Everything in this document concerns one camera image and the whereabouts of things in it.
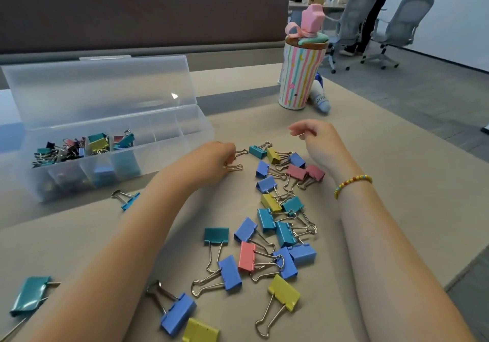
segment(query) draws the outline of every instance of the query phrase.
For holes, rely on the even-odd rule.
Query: brown partition panel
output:
[[[288,0],[0,0],[0,54],[271,42]]]

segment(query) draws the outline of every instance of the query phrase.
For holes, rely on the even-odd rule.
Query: chair backrest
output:
[[[386,42],[395,46],[411,44],[415,29],[434,3],[435,0],[402,0],[385,30]]]
[[[356,41],[360,37],[360,24],[367,19],[376,0],[348,0],[339,23],[336,34],[341,41]]]

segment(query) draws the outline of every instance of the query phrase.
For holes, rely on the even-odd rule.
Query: gray carpet floor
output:
[[[380,52],[373,44],[368,54]],[[489,75],[416,53],[388,48],[401,64],[380,69],[378,62],[338,55],[336,73],[326,61],[319,71],[329,80],[369,99],[417,126],[489,162]],[[489,342],[489,248],[446,289],[474,337]]]

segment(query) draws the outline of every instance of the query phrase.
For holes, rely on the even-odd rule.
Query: right arm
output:
[[[330,123],[289,127],[336,186],[364,175]],[[372,342],[473,342],[455,305],[382,203],[373,185],[356,181],[339,193],[360,307]]]

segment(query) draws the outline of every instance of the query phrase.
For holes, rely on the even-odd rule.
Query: left hand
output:
[[[177,163],[182,164],[185,173],[192,174],[198,189],[217,184],[228,173],[224,165],[232,164],[235,154],[234,143],[209,141],[183,156]]]

